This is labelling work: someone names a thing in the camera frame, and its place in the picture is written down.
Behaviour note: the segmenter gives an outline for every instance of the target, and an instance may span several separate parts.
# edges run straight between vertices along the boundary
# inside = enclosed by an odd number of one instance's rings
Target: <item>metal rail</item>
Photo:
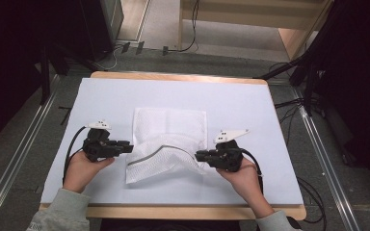
[[[49,96],[45,104],[39,106],[28,130],[23,136],[22,141],[14,152],[10,163],[0,179],[0,209],[6,196],[8,195],[9,190],[11,189],[11,185],[13,184],[16,175],[19,173],[19,170],[28,155],[28,152],[33,144],[33,141],[35,140],[36,135],[38,134],[41,125],[44,122],[44,119],[46,118],[47,113],[49,112],[57,93],[59,83],[60,77],[59,75],[55,75],[51,84],[51,89],[53,89],[52,94]]]
[[[303,97],[301,92],[296,88],[293,88],[293,93],[296,98]],[[362,230],[358,225],[357,218],[354,215],[352,206],[341,186],[341,183],[339,182],[338,176],[335,173],[335,170],[330,162],[327,150],[321,141],[320,135],[317,132],[317,128],[312,118],[308,116],[304,107],[300,107],[300,112],[304,121],[305,128],[307,129],[308,135],[310,136],[311,142],[314,146],[315,153],[320,162],[321,168],[325,173],[326,180],[329,184],[338,212],[341,215],[346,229],[350,231]]]

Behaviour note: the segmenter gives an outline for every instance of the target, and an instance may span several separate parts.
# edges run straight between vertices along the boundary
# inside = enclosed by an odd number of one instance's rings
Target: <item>wooden table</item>
[[[192,19],[196,0],[181,0],[183,19]],[[332,0],[201,0],[198,20],[278,28],[290,59],[299,56],[311,34],[327,18]]]
[[[120,73],[95,72],[92,78],[134,79],[134,80],[164,80],[164,81],[193,81],[208,83],[240,83],[267,85],[263,80],[241,78],[219,78],[200,75],[174,75],[160,73]],[[49,204],[40,204],[46,209]],[[306,216],[304,205],[274,207],[276,211],[283,210],[287,216],[302,220]],[[87,212],[89,218],[168,218],[168,219],[255,219],[254,213],[247,206],[156,206],[156,205],[127,205],[92,206]]]

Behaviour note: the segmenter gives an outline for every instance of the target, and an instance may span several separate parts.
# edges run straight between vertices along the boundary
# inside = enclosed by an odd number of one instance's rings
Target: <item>white paper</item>
[[[41,203],[51,203],[62,186],[66,151],[78,129],[105,119],[113,127],[111,140],[132,141],[134,110],[142,107],[206,111],[209,149],[215,147],[213,140],[222,129],[249,129],[237,142],[260,164],[267,200],[273,205],[303,204],[268,86],[118,79],[83,79]],[[73,150],[87,132],[78,137]],[[206,175],[180,170],[125,185],[126,155],[101,170],[86,187],[84,194],[91,203],[246,204],[209,165],[204,166]]]

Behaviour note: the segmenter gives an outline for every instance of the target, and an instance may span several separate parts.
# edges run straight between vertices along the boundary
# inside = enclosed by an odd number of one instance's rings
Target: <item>human hand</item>
[[[232,185],[233,189],[245,200],[253,194],[261,194],[260,184],[257,179],[256,165],[243,158],[237,172],[216,169]]]
[[[233,189],[249,204],[257,218],[265,218],[275,211],[260,190],[256,165],[243,158],[237,172],[216,169],[232,185]]]
[[[99,162],[91,162],[84,151],[76,153],[68,165],[63,189],[81,193],[95,175],[113,161],[114,158],[107,158]]]

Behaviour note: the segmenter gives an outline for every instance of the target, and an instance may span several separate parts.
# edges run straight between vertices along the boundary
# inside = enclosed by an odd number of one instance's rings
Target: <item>gray sleeve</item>
[[[259,218],[256,220],[257,224],[260,227],[261,231],[293,231],[299,230],[291,227],[290,223],[287,220],[286,215],[283,211],[277,211],[270,216],[265,218]]]
[[[89,231],[86,220],[89,200],[80,193],[59,189],[49,208],[35,213],[26,231]]]

